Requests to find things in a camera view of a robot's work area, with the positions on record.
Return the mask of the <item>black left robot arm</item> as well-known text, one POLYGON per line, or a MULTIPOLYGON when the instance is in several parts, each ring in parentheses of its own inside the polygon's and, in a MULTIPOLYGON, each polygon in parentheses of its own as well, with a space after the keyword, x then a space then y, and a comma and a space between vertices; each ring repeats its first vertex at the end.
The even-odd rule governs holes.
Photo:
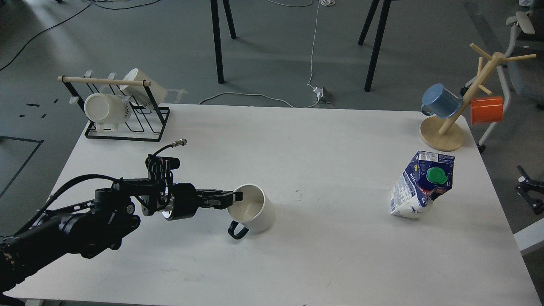
POLYGON ((91 259, 107 249, 119 249, 122 239, 141 223, 134 199, 144 215, 160 212, 168 221, 191 218, 200 208, 227 209, 243 199, 241 191, 202 190, 191 183, 175 183, 172 171, 180 167, 180 161, 160 156, 161 152, 163 148, 144 161, 147 178, 87 174, 63 184, 19 231, 2 240, 1 293, 68 253, 91 259), (91 179, 109 180, 111 186, 95 190, 88 201, 49 209, 64 192, 91 179))

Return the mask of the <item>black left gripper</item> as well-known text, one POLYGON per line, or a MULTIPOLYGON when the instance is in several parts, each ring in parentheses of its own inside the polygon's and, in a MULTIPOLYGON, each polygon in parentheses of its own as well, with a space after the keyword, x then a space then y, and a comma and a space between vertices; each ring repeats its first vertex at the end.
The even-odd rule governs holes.
POLYGON ((161 212, 167 221, 191 218, 198 208, 227 209, 243 200, 243 192, 233 190, 198 190, 191 183, 176 183, 168 188, 154 187, 142 196, 142 213, 161 212))

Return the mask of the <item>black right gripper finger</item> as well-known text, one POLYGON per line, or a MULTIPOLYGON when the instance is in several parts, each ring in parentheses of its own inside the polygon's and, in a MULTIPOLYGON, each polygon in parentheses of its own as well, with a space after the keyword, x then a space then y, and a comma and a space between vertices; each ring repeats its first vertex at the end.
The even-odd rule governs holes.
POLYGON ((516 166, 517 170, 521 174, 518 178, 518 184, 516 186, 516 192, 523 198, 525 203, 536 214, 542 214, 544 210, 543 200, 539 198, 533 198, 529 195, 529 192, 544 194, 544 183, 542 181, 533 180, 528 176, 526 171, 521 165, 516 166))

